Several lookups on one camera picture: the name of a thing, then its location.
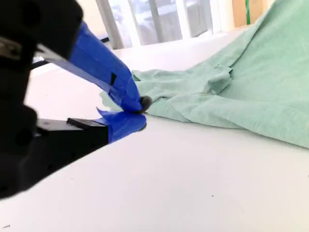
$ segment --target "blue tape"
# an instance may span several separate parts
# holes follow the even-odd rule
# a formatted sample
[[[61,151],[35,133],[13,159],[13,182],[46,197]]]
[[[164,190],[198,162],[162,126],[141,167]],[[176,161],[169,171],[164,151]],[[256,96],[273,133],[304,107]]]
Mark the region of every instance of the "blue tape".
[[[81,25],[69,62],[52,62],[99,86],[124,111],[142,109],[131,71],[89,31],[86,23]]]
[[[111,112],[98,109],[102,118],[95,122],[108,126],[109,143],[120,140],[131,133],[140,131],[146,126],[144,115],[132,114],[128,112]]]

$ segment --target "white table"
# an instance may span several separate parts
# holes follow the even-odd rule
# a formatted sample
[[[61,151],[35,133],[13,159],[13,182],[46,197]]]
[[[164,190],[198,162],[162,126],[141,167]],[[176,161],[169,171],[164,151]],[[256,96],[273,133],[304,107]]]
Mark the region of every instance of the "white table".
[[[185,69],[238,34],[116,54],[133,69]],[[96,86],[47,65],[32,73],[27,103],[42,118],[97,118],[96,106],[104,108],[99,92]],[[0,231],[309,230],[308,150],[248,131],[147,119],[147,130],[0,202]]]

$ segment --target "black mount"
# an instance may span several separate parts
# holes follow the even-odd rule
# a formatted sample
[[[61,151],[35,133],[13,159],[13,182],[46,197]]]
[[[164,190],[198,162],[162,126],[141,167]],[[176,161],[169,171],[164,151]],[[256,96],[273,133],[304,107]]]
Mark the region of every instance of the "black mount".
[[[68,59],[82,18],[75,0],[9,0],[0,7],[0,199],[108,144],[105,125],[38,120],[24,105],[37,47]]]

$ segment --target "cardboard box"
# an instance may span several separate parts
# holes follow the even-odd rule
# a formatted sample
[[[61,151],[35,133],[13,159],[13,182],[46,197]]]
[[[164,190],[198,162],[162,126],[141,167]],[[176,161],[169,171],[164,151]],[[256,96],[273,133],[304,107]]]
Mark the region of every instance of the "cardboard box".
[[[273,0],[233,0],[233,14],[235,27],[247,25],[246,1],[249,2],[250,23],[254,23],[269,7]]]

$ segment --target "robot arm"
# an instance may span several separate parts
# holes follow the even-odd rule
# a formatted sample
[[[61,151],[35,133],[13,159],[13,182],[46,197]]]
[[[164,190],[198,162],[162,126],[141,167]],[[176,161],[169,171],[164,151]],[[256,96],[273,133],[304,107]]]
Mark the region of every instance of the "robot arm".
[[[10,0],[0,7],[0,199],[146,125],[141,113],[151,99],[140,97],[129,69],[82,18],[75,0]],[[105,90],[124,111],[99,111],[96,120],[37,119],[24,97],[38,49]]]

